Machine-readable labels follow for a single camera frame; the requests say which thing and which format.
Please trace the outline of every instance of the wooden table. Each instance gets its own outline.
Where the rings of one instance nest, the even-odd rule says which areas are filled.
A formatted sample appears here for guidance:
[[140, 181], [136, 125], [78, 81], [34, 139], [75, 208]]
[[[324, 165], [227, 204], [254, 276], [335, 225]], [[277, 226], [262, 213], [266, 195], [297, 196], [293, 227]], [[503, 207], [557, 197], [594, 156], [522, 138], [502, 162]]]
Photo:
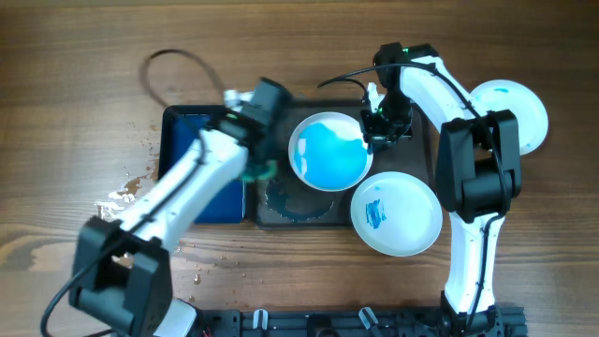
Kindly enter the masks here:
[[[596, 336], [598, 9], [528, 0], [0, 9], [0, 336], [38, 335], [82, 224], [98, 205], [131, 206], [109, 198], [125, 184], [136, 198], [152, 186], [162, 111], [137, 82], [150, 52], [199, 53], [238, 90], [266, 76], [307, 96], [354, 96], [352, 86], [314, 86], [397, 40], [431, 43], [467, 89], [511, 79], [541, 97], [549, 134], [522, 158], [494, 291], [525, 307], [531, 336]], [[152, 81], [173, 103], [218, 102], [201, 71], [174, 56], [156, 62]], [[194, 227], [172, 277], [177, 297], [207, 309], [435, 305], [449, 251], [448, 222], [408, 258], [381, 256], [351, 230]], [[99, 328], [65, 303], [51, 319], [60, 336]]]

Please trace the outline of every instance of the black mount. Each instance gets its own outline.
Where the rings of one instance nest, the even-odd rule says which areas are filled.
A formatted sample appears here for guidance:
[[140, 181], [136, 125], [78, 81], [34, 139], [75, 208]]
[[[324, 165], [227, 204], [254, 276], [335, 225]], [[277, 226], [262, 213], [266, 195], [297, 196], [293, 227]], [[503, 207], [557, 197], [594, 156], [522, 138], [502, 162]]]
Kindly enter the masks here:
[[152, 336], [172, 300], [170, 258], [158, 239], [143, 241], [119, 228], [119, 221], [91, 218], [81, 229], [73, 273], [88, 266], [119, 240], [114, 256], [135, 259], [129, 269], [102, 258], [70, 290], [71, 306], [127, 336]]
[[437, 197], [448, 212], [457, 212], [467, 223], [475, 217], [509, 211], [510, 200], [522, 187], [518, 120], [509, 111], [489, 112], [483, 117], [501, 158], [508, 199], [503, 205], [499, 172], [492, 157], [475, 160], [475, 149], [489, 154], [488, 139], [476, 120], [456, 119], [441, 126], [435, 185]]
[[358, 310], [338, 312], [261, 312], [240, 313], [237, 310], [200, 311], [194, 329], [188, 336], [211, 337], [526, 337], [528, 329], [522, 308], [498, 308], [492, 315], [492, 327], [482, 332], [461, 334], [458, 326], [439, 324], [444, 312], [439, 307], [400, 308], [388, 311], [368, 309], [376, 323], [367, 327]]
[[[429, 44], [410, 48], [402, 47], [399, 42], [382, 45], [373, 58], [375, 66], [392, 65], [410, 62], [423, 56], [438, 56], [439, 54]], [[363, 110], [362, 123], [364, 141], [371, 144], [375, 151], [395, 145], [399, 139], [412, 137], [412, 118], [414, 109], [412, 100], [402, 93], [400, 75], [402, 69], [398, 66], [376, 70], [381, 85], [387, 89], [385, 98], [378, 106], [376, 113]]]
[[501, 326], [498, 322], [500, 313], [495, 305], [491, 305], [486, 311], [475, 314], [472, 326], [466, 329], [469, 315], [468, 313], [456, 313], [449, 302], [444, 291], [441, 292], [441, 308], [437, 321], [437, 330], [439, 337], [466, 337], [478, 336], [479, 334], [493, 335], [496, 327]]
[[241, 102], [241, 110], [217, 110], [206, 123], [206, 129], [217, 129], [249, 150], [242, 179], [253, 182], [276, 173], [276, 138], [274, 129], [292, 95], [283, 85], [262, 78], [249, 102]]

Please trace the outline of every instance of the wire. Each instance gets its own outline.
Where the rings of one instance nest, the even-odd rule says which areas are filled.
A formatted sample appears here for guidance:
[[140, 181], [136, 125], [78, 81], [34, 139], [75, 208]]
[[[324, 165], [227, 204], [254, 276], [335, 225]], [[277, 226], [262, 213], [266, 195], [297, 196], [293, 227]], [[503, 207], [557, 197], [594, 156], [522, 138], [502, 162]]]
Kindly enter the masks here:
[[480, 114], [473, 108], [472, 102], [470, 102], [468, 99], [466, 99], [466, 97], [461, 93], [460, 89], [458, 89], [458, 87], [456, 87], [456, 85], [450, 79], [448, 79], [445, 75], [443, 75], [441, 72], [439, 72], [439, 70], [436, 69], [434, 64], [424, 65], [424, 64], [417, 63], [417, 62], [406, 62], [406, 63], [396, 63], [396, 64], [388, 64], [388, 65], [380, 65], [380, 66], [370, 66], [367, 68], [362, 68], [359, 70], [352, 71], [350, 73], [347, 73], [347, 74], [344, 74], [341, 76], [337, 76], [337, 77], [332, 78], [327, 81], [323, 81], [322, 83], [318, 84], [318, 87], [327, 85], [329, 83], [333, 83], [335, 81], [342, 81], [344, 79], [348, 79], [350, 77], [353, 77], [353, 76], [356, 76], [359, 74], [363, 74], [363, 73], [367, 73], [367, 72], [371, 72], [371, 71], [375, 71], [378, 69], [385, 69], [385, 68], [389, 68], [389, 67], [402, 67], [402, 66], [414, 67], [414, 68], [419, 68], [419, 69], [429, 71], [432, 75], [434, 75], [434, 76], [438, 77], [439, 79], [441, 79], [442, 81], [444, 81], [447, 84], [447, 86], [449, 86], [449, 88], [451, 88], [451, 90], [454, 91], [454, 93], [460, 99], [460, 101], [462, 102], [464, 107], [474, 115], [476, 122], [478, 123], [480, 128], [485, 133], [485, 137], [489, 141], [490, 147], [492, 149], [491, 156], [493, 158], [493, 161], [495, 162], [494, 163], [495, 168], [497, 169], [497, 172], [499, 174], [499, 185], [500, 185], [501, 194], [502, 194], [502, 204], [501, 204], [501, 209], [499, 210], [498, 214], [491, 217], [489, 219], [489, 221], [487, 222], [487, 224], [485, 224], [484, 228], [482, 229], [482, 231], [483, 231], [483, 249], [482, 249], [482, 261], [481, 261], [481, 267], [480, 267], [480, 276], [479, 276], [478, 283], [477, 283], [478, 290], [476, 291], [475, 301], [474, 301], [474, 305], [472, 308], [472, 312], [470, 313], [470, 317], [468, 318], [468, 322], [466, 323], [466, 330], [468, 330], [472, 326], [472, 323], [474, 321], [475, 314], [476, 314], [476, 307], [478, 306], [478, 302], [480, 301], [480, 296], [482, 294], [484, 284], [485, 284], [485, 273], [486, 273], [486, 268], [487, 268], [487, 250], [489, 248], [490, 226], [492, 225], [493, 222], [495, 222], [496, 220], [501, 219], [502, 217], [505, 216], [505, 213], [507, 212], [507, 209], [506, 209], [507, 203], [509, 202], [509, 196], [507, 195], [507, 187], [505, 185], [505, 177], [504, 177], [504, 169], [502, 166], [502, 161], [501, 161], [501, 158], [499, 157], [497, 144], [495, 144], [495, 140], [493, 139], [493, 136], [490, 133], [487, 123], [480, 116]]
[[[146, 91], [146, 93], [156, 103], [158, 103], [162, 108], [166, 109], [166, 111], [168, 111], [168, 113], [176, 116], [187, 127], [189, 127], [194, 132], [194, 134], [197, 135], [197, 139], [199, 140], [199, 143], [200, 143], [200, 154], [195, 161], [195, 165], [192, 167], [192, 169], [189, 171], [189, 173], [187, 173], [187, 175], [181, 180], [181, 182], [177, 186], [175, 186], [175, 188], [173, 188], [168, 193], [168, 195], [166, 197], [164, 197], [156, 206], [154, 206], [154, 208], [151, 211], [149, 211], [147, 214], [144, 214], [141, 217], [141, 219], [139, 219], [139, 221], [134, 226], [132, 226], [129, 230], [127, 230], [127, 234], [129, 234], [129, 235], [134, 234], [138, 229], [140, 229], [146, 223], [153, 221], [154, 216], [158, 212], [160, 212], [161, 209], [194, 177], [194, 175], [199, 170], [199, 167], [204, 163], [204, 158], [206, 157], [206, 141], [202, 137], [201, 132], [199, 131], [199, 127], [196, 127], [193, 124], [191, 124], [185, 117], [183, 117], [183, 115], [181, 115], [179, 112], [177, 112], [176, 109], [173, 109], [173, 107], [170, 107], [170, 109], [167, 109], [167, 108], [169, 108], [169, 104], [156, 93], [156, 91], [153, 89], [152, 85], [148, 81], [148, 71], [150, 69], [150, 64], [151, 64], [152, 60], [158, 56], [169, 54], [169, 53], [180, 54], [180, 55], [183, 55], [183, 56], [195, 61], [197, 64], [199, 64], [202, 67], [202, 69], [204, 69], [206, 74], [212, 80], [212, 84], [214, 85], [214, 88], [219, 92], [219, 94], [221, 94], [221, 96], [223, 96], [224, 91], [225, 91], [225, 89], [224, 89], [225, 86], [223, 85], [220, 78], [218, 78], [218, 76], [216, 75], [214, 70], [212, 70], [212, 68], [206, 62], [204, 62], [199, 56], [194, 55], [193, 53], [191, 53], [189, 51], [176, 50], [176, 49], [157, 51], [157, 52], [151, 54], [150, 56], [148, 56], [144, 60], [144, 62], [141, 64], [141, 67], [139, 69], [139, 81], [140, 81], [141, 87]], [[58, 302], [61, 300], [61, 298], [64, 297], [65, 294], [68, 292], [68, 290], [70, 290], [70, 288], [73, 287], [73, 285], [75, 285], [75, 283], [77, 283], [81, 279], [81, 277], [83, 277], [87, 272], [89, 272], [96, 264], [98, 264], [102, 259], [106, 258], [107, 256], [112, 255], [123, 244], [123, 242], [125, 240], [126, 240], [126, 235], [123, 236], [121, 239], [117, 240], [116, 242], [114, 242], [113, 244], [111, 244], [108, 248], [106, 248], [104, 251], [102, 251], [95, 259], [93, 259], [89, 264], [87, 264], [85, 267], [83, 267], [79, 271], [77, 271], [68, 281], [66, 281], [66, 283], [63, 285], [63, 287], [60, 290], [58, 290], [56, 295], [54, 295], [54, 297], [52, 298], [52, 300], [46, 307], [46, 310], [44, 311], [44, 314], [42, 315], [41, 321], [39, 323], [39, 330], [43, 337], [51, 337], [51, 334], [48, 332], [48, 321], [50, 320], [50, 316], [51, 316], [52, 312], [54, 311], [54, 308], [56, 307]], [[108, 330], [101, 331], [101, 332], [111, 333], [111, 331], [108, 331]]]
[[87, 336], [83, 336], [83, 337], [102, 337], [102, 336], [106, 336], [109, 333], [113, 333], [116, 332], [114, 329], [106, 329], [106, 330], [102, 330], [100, 332], [96, 332], [96, 333], [92, 333], [89, 334]]
[[368, 99], [368, 90], [366, 89], [366, 86], [364, 86], [364, 84], [361, 81], [354, 80], [354, 79], [338, 79], [336, 81], [331, 81], [331, 82], [324, 83], [324, 84], [320, 83], [320, 84], [318, 84], [318, 86], [316, 88], [322, 88], [322, 87], [324, 87], [327, 84], [331, 84], [333, 82], [342, 82], [342, 81], [344, 81], [344, 82], [351, 82], [351, 83], [355, 83], [355, 84], [359, 85], [359, 87], [362, 88], [362, 90], [364, 91], [364, 97], [362, 97], [362, 99], [363, 100], [367, 100]]

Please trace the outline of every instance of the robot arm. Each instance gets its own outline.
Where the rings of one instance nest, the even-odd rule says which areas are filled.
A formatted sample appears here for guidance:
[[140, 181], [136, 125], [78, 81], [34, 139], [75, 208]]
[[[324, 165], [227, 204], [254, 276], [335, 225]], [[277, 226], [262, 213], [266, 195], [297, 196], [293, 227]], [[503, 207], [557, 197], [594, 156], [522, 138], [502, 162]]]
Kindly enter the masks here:
[[[470, 94], [455, 81], [447, 72], [443, 60], [430, 46], [415, 47], [415, 52], [410, 54], [410, 49], [403, 49], [399, 44], [384, 45], [374, 57], [376, 66], [401, 62], [415, 62], [423, 65], [434, 65], [438, 73], [453, 84], [442, 81], [439, 76], [426, 69], [417, 67], [401, 67], [400, 69], [385, 69], [377, 71], [379, 80], [387, 88], [387, 95], [396, 98], [388, 99], [386, 95], [376, 93], [376, 86], [369, 84], [369, 99], [371, 113], [383, 115], [382, 119], [401, 119], [402, 114], [412, 113], [407, 104], [397, 104], [397, 96], [404, 97], [416, 103], [428, 117], [437, 131], [441, 134], [441, 143], [436, 170], [436, 187], [438, 198], [446, 210], [450, 212], [451, 220], [451, 267], [449, 278], [442, 298], [443, 304], [448, 306], [451, 320], [459, 322], [454, 331], [455, 335], [465, 334], [466, 317], [492, 311], [495, 299], [492, 292], [492, 274], [494, 265], [497, 237], [504, 218], [491, 223], [487, 238], [485, 252], [484, 229], [491, 217], [496, 216], [501, 209], [498, 173], [493, 171], [489, 160], [475, 162], [474, 147], [487, 145], [487, 139], [478, 137], [473, 125], [466, 126], [474, 115], [465, 107], [458, 91], [472, 108], [480, 115], [488, 115], [486, 106], [471, 98]], [[395, 103], [390, 106], [386, 100]], [[519, 145], [514, 142], [518, 139], [518, 123], [515, 116], [509, 111], [501, 111], [488, 116], [488, 125], [493, 129], [495, 142], [499, 143], [499, 155], [503, 161], [503, 170], [506, 181], [507, 195], [514, 198], [518, 195], [521, 178], [519, 171]], [[482, 259], [486, 259], [484, 267], [484, 284], [480, 299], [475, 304], [475, 294], [478, 290]], [[482, 329], [489, 322], [481, 323]]]
[[[132, 209], [112, 223], [90, 219], [80, 231], [73, 274], [92, 267], [70, 288], [70, 304], [122, 335], [186, 336], [197, 313], [172, 299], [169, 255], [227, 183], [274, 173], [273, 128], [290, 98], [283, 86], [262, 79], [239, 111], [211, 116], [201, 137]], [[112, 259], [124, 254], [134, 258], [130, 268]]]

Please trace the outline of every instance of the blue liquid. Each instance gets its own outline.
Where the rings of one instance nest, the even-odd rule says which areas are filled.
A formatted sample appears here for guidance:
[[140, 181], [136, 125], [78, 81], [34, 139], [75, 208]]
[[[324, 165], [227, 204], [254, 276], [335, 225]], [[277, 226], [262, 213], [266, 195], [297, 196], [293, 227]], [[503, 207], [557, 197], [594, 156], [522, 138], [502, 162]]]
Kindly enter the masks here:
[[381, 199], [366, 204], [366, 221], [370, 226], [377, 229], [381, 225], [381, 222], [385, 220], [387, 220], [387, 217], [385, 216], [385, 206], [381, 203]]
[[301, 171], [301, 159], [306, 159], [308, 183], [324, 189], [344, 189], [354, 183], [366, 168], [367, 153], [362, 139], [340, 139], [317, 123], [306, 127], [299, 135], [306, 139], [306, 151], [294, 153], [296, 167]]

